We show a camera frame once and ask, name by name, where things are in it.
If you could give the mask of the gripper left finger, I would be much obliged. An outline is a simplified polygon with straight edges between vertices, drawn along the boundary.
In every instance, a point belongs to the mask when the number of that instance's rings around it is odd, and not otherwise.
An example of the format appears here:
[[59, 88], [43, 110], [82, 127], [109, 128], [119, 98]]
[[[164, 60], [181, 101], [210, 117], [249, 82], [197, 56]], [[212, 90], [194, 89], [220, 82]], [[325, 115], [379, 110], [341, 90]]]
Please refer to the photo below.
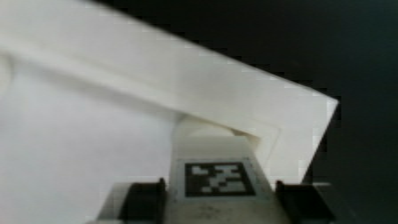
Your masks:
[[112, 187], [98, 218], [87, 224], [165, 223], [165, 180], [117, 183]]

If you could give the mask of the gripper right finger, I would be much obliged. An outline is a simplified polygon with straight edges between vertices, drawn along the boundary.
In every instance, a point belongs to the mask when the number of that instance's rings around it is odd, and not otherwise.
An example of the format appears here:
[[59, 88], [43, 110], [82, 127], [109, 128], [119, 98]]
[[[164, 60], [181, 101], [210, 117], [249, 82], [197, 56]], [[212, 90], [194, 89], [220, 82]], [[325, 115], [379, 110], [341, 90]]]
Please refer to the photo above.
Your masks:
[[347, 224], [329, 183], [276, 182], [276, 196], [292, 224]]

